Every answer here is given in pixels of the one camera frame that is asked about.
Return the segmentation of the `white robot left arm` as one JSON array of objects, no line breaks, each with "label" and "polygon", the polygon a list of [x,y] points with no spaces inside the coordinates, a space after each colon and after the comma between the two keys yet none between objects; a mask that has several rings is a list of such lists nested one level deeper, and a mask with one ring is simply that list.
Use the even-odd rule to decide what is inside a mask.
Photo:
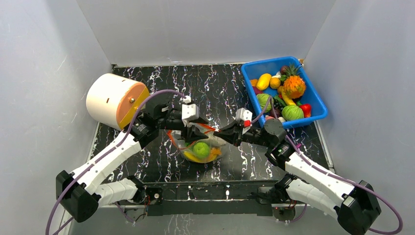
[{"label": "white robot left arm", "polygon": [[146,187],[135,176],[107,184],[103,181],[129,157],[155,140],[160,130],[180,131],[186,142],[207,138],[196,125],[207,125],[208,121],[200,116],[198,106],[189,96],[182,99],[180,109],[159,104],[153,114],[149,114],[142,108],[153,97],[152,94],[138,106],[131,122],[100,153],[71,173],[63,170],[57,175],[57,203],[76,222],[86,221],[98,208],[108,204],[123,200],[140,204],[147,200]]}]

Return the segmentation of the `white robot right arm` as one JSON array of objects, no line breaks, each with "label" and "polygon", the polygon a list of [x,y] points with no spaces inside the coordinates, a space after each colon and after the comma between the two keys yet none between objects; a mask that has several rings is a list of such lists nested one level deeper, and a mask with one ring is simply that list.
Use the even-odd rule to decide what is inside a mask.
[{"label": "white robot right arm", "polygon": [[268,161],[286,171],[274,188],[282,203],[293,199],[317,208],[351,235],[364,235],[381,213],[369,183],[348,182],[301,154],[278,119],[267,120],[262,128],[235,120],[214,135],[235,146],[247,142],[267,147]]}]

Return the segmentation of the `light green toy fruit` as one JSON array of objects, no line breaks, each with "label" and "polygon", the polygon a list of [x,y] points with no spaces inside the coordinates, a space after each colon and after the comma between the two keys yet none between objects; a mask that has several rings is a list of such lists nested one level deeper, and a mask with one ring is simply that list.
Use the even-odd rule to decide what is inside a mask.
[{"label": "light green toy fruit", "polygon": [[192,148],[193,153],[199,158],[205,158],[210,155],[210,146],[205,142],[198,142]]}]

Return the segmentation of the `clear orange zip top bag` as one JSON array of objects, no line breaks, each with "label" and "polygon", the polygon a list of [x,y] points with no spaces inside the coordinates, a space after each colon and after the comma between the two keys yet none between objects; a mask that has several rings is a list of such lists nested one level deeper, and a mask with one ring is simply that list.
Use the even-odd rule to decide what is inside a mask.
[{"label": "clear orange zip top bag", "polygon": [[170,130],[167,132],[172,144],[180,150],[181,155],[188,161],[207,164],[219,158],[227,157],[230,153],[229,144],[219,137],[214,136],[215,128],[205,124],[195,124],[207,139],[194,142],[185,142],[180,140],[181,132]]}]

